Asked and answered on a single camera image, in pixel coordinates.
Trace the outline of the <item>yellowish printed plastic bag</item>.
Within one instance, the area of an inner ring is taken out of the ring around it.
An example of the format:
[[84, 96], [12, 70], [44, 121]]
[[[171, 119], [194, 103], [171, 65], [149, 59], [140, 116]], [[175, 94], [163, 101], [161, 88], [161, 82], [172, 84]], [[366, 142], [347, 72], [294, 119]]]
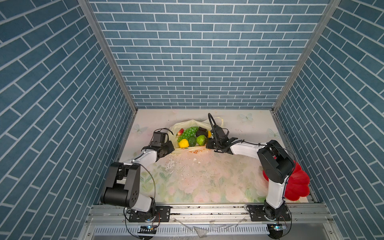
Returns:
[[175, 147], [173, 154], [176, 155], [205, 149], [212, 126], [209, 120], [188, 120], [174, 124], [170, 130], [175, 134], [170, 140]]

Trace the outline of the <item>red flower shaped plate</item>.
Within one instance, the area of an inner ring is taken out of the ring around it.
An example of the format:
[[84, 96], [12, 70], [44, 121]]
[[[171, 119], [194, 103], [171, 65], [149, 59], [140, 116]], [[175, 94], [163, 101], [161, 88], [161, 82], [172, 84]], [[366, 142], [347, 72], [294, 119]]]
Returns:
[[297, 162], [295, 164], [295, 170], [288, 179], [285, 191], [285, 198], [290, 201], [298, 201], [310, 194], [310, 178]]

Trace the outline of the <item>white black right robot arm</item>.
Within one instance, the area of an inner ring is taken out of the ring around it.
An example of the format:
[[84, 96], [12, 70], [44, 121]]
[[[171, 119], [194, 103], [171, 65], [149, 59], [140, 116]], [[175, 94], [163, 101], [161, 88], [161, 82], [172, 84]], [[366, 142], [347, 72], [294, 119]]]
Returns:
[[263, 207], [264, 215], [269, 221], [275, 221], [282, 215], [286, 204], [286, 186], [296, 167], [295, 161], [285, 148], [275, 140], [255, 144], [236, 138], [219, 140], [211, 138], [208, 139], [207, 149], [260, 160], [269, 180], [268, 193]]

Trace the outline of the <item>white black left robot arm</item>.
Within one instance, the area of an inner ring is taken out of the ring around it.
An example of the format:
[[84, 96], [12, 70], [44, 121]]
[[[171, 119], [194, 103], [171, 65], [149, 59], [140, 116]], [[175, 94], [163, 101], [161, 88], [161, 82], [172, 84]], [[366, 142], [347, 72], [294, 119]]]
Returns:
[[154, 164], [160, 158], [175, 150], [173, 143], [152, 142], [144, 147], [142, 153], [128, 163], [114, 162], [107, 170], [106, 179], [102, 187], [100, 201], [102, 204], [125, 207], [153, 216], [156, 211], [154, 197], [147, 197], [140, 193], [141, 170]]

